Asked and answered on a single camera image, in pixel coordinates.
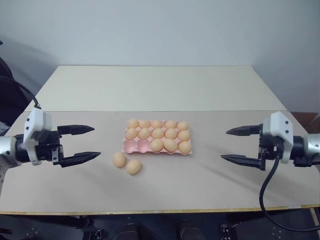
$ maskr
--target white table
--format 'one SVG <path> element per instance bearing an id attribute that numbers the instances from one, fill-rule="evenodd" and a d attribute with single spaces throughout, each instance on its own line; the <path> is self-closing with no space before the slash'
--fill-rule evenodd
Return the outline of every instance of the white table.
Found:
<path id="1" fill-rule="evenodd" d="M 154 87 L 142 83 L 157 80 L 161 80 L 160 89 L 150 94 Z M 188 84 L 180 91 L 168 87 L 185 81 Z M 130 87 L 135 89 L 134 95 L 129 92 Z M 162 93 L 166 90 L 168 95 L 164 98 Z M 0 198 L 1 213 L 259 210 L 259 190 L 272 162 L 268 161 L 267 171 L 260 171 L 220 158 L 228 153 L 256 157 L 258 136 L 229 136 L 225 131 L 260 124 L 270 113 L 285 110 L 250 66 L 61 66 L 37 97 L 45 111 L 52 111 L 54 125 L 85 124 L 96 129 L 83 135 L 63 136 L 66 156 L 85 151 L 102 154 L 74 167 L 60 168 L 44 162 L 37 167 L 23 164 L 10 169 Z M 294 134 L 303 136 L 305 130 L 289 112 L 284 113 L 293 122 Z M 19 117 L 9 135 L 21 133 L 27 114 Z M 134 157 L 143 164 L 136 176 L 115 168 L 111 157 L 122 148 L 126 120 L 132 117 L 189 121 L 192 155 L 136 154 Z M 319 206 L 319 182 L 315 167 L 281 164 L 267 188 L 265 204 L 269 209 Z"/>

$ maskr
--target wooden table edge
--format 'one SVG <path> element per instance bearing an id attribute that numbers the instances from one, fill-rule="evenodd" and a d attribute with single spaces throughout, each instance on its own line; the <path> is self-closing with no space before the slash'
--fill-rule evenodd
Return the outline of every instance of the wooden table edge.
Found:
<path id="1" fill-rule="evenodd" d="M 272 210 L 310 209 L 319 208 L 320 204 L 300 206 L 274 206 L 267 207 Z M 260 207 L 253 208 L 217 208 L 217 209 L 181 209 L 181 210 L 133 210 L 133 211 L 81 211 L 81 212 L 27 212 L 27 211 L 0 211 L 6 215 L 52 215 L 52 216 L 80 216 L 80 215 L 128 215 L 128 214 L 187 214 L 187 213 L 232 213 L 232 212 L 258 212 Z"/>

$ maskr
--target white wall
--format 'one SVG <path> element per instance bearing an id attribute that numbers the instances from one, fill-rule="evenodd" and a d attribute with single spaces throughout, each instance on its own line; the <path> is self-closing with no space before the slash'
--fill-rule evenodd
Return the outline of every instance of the white wall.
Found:
<path id="1" fill-rule="evenodd" d="M 0 56 L 34 92 L 57 65 L 253 65 L 317 112 L 319 29 L 319 0 L 0 0 Z"/>

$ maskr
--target egg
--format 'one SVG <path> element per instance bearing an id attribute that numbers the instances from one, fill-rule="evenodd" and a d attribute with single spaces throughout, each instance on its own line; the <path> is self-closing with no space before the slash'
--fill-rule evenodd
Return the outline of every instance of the egg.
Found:
<path id="1" fill-rule="evenodd" d="M 125 138 L 132 141 L 136 136 L 138 136 L 138 131 L 135 128 L 128 128 L 125 132 Z"/>
<path id="2" fill-rule="evenodd" d="M 142 167 L 142 164 L 139 160 L 132 159 L 126 165 L 125 170 L 128 174 L 135 175 L 140 171 L 141 167 Z"/>
<path id="3" fill-rule="evenodd" d="M 164 136 L 167 139 L 175 139 L 177 137 L 177 132 L 176 132 L 176 130 L 174 128 L 170 128 L 167 131 L 165 131 Z"/>
<path id="4" fill-rule="evenodd" d="M 163 126 L 164 126 L 164 124 L 160 120 L 153 120 L 151 123 L 151 127 L 153 127 L 154 129 L 160 129 Z"/>
<path id="5" fill-rule="evenodd" d="M 115 152 L 112 162 L 117 168 L 122 168 L 126 164 L 126 157 L 122 152 Z"/>
<path id="6" fill-rule="evenodd" d="M 179 130 L 187 130 L 189 128 L 189 124 L 187 121 L 180 121 L 176 124 L 176 127 Z"/>
<path id="7" fill-rule="evenodd" d="M 138 133 L 138 137 L 141 140 L 146 140 L 148 137 L 150 137 L 151 132 L 148 128 L 142 128 L 139 133 Z"/>
<path id="8" fill-rule="evenodd" d="M 175 129 L 176 126 L 177 126 L 177 123 L 175 121 L 172 121 L 172 120 L 166 121 L 165 124 L 164 124 L 164 127 L 166 129 Z"/>
<path id="9" fill-rule="evenodd" d="M 154 139 L 161 139 L 165 135 L 164 131 L 161 128 L 156 128 L 155 130 L 152 131 L 152 137 Z"/>
<path id="10" fill-rule="evenodd" d="M 148 120 L 139 120 L 139 127 L 142 129 L 149 128 L 150 122 Z"/>
<path id="11" fill-rule="evenodd" d="M 182 153 L 182 154 L 187 154 L 191 151 L 192 149 L 192 146 L 191 146 L 191 143 L 188 142 L 188 141 L 182 141 L 179 143 L 179 151 Z"/>
<path id="12" fill-rule="evenodd" d="M 179 138 L 182 142 L 188 141 L 188 140 L 190 139 L 190 132 L 189 132 L 189 131 L 186 131 L 186 130 L 180 131 L 180 132 L 178 133 L 178 138 Z"/>
<path id="13" fill-rule="evenodd" d="M 154 139 L 151 142 L 151 150 L 154 152 L 160 152 L 164 148 L 164 142 L 161 139 Z"/>
<path id="14" fill-rule="evenodd" d="M 139 122 L 137 119 L 132 118 L 128 121 L 128 129 L 135 129 L 139 126 Z"/>
<path id="15" fill-rule="evenodd" d="M 178 143 L 175 140 L 168 138 L 164 141 L 164 148 L 169 153 L 173 153 L 178 149 Z"/>

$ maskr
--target egg tray cup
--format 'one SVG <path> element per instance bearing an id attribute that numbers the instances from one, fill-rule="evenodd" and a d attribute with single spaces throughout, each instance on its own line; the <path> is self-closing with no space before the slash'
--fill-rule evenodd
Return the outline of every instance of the egg tray cup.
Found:
<path id="1" fill-rule="evenodd" d="M 150 127 L 148 127 L 148 129 L 149 129 L 149 131 L 151 132 L 151 134 L 152 134 L 152 131 L 153 131 L 154 129 L 156 129 L 156 128 L 154 128 L 154 127 L 151 126 L 152 121 L 153 121 L 153 120 L 149 120 Z M 167 129 L 167 128 L 164 127 L 166 121 L 163 121 L 163 120 L 162 120 L 161 122 L 162 122 L 162 124 L 163 124 L 163 127 L 161 127 L 160 129 L 162 129 L 163 132 L 166 133 L 166 130 L 168 130 L 168 129 L 170 129 L 170 128 Z M 137 132 L 139 132 L 139 131 L 141 130 L 141 127 L 138 126 L 138 127 L 136 127 L 135 129 L 136 129 Z M 179 130 L 177 127 L 176 127 L 176 128 L 173 128 L 173 129 L 176 131 L 177 135 L 178 135 L 178 133 L 181 131 L 181 130 Z M 167 151 L 167 150 L 165 149 L 165 147 L 163 147 L 160 151 L 155 152 L 155 151 L 153 151 L 153 150 L 151 149 L 151 142 L 152 142 L 152 140 L 154 140 L 154 139 L 157 139 L 157 138 L 153 138 L 152 136 L 150 136 L 150 137 L 148 137 L 146 140 L 142 140 L 142 139 L 140 139 L 138 136 L 136 136 L 133 140 L 128 140 L 128 139 L 126 139 L 126 138 L 124 137 L 124 138 L 123 138 L 123 149 L 122 149 L 122 152 L 125 152 L 125 153 L 127 153 L 127 154 L 132 154 L 132 153 L 142 153 L 142 154 L 144 154 L 144 153 L 150 153 L 150 152 L 151 152 L 151 153 L 155 153 L 155 154 L 158 154 L 158 153 L 181 154 L 181 155 L 189 155 L 189 154 L 192 154 L 192 150 L 191 150 L 190 152 L 188 152 L 188 153 L 182 153 L 182 152 L 179 151 L 179 149 L 177 149 L 176 151 L 173 151 L 173 152 L 169 152 L 169 151 Z M 166 140 L 167 138 L 164 136 L 164 137 L 159 138 L 159 139 L 161 139 L 163 142 L 165 142 L 165 140 Z M 176 138 L 173 139 L 173 140 L 175 140 L 175 142 L 176 142 L 178 145 L 179 145 L 179 143 L 182 142 L 178 137 L 176 137 Z M 191 143 L 191 137 L 190 137 L 190 139 L 189 139 L 188 141 L 184 141 L 184 142 Z"/>

